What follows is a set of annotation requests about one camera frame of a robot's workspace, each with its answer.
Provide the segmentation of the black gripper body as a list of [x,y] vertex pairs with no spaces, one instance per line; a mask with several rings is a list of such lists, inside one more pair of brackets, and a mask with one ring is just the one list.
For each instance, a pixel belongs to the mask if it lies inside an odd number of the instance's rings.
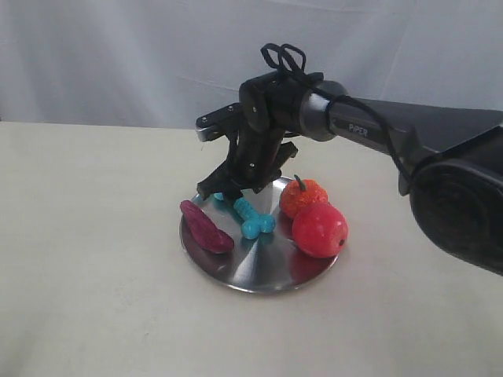
[[226,159],[200,181],[202,196],[226,190],[251,189],[261,192],[281,175],[281,167],[296,156],[298,149],[286,137],[325,139],[325,113],[314,123],[304,119],[303,110],[312,91],[285,74],[268,73],[243,82],[239,103],[245,121],[237,132],[224,136],[229,141]]

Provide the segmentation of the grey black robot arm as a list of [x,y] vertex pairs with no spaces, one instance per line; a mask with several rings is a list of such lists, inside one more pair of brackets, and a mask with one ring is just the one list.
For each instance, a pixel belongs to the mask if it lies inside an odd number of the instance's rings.
[[294,137],[343,137],[388,155],[398,192],[438,248],[502,272],[502,114],[351,97],[315,72],[268,73],[244,82],[239,100],[196,120],[198,138],[226,137],[224,161],[196,187],[202,197],[279,178]]

